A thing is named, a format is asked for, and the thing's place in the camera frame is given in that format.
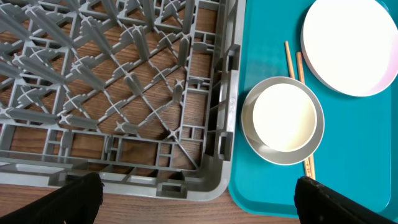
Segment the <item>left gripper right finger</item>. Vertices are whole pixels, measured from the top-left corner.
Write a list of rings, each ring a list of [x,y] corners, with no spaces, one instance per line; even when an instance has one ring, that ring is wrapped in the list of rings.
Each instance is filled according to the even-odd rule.
[[[297,180],[294,204],[301,224],[394,223],[306,176]]]

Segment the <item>white cup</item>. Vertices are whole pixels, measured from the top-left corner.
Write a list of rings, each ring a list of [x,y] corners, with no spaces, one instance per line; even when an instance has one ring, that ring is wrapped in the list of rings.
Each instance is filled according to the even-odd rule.
[[[253,126],[259,139],[279,152],[292,152],[306,145],[317,124],[317,112],[301,88],[278,83],[266,88],[256,99]]]

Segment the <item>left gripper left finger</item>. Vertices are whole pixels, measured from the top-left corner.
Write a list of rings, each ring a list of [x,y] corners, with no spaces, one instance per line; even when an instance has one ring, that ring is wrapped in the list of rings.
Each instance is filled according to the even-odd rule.
[[[92,172],[1,217],[1,223],[82,223],[95,221],[103,203],[103,183]]]

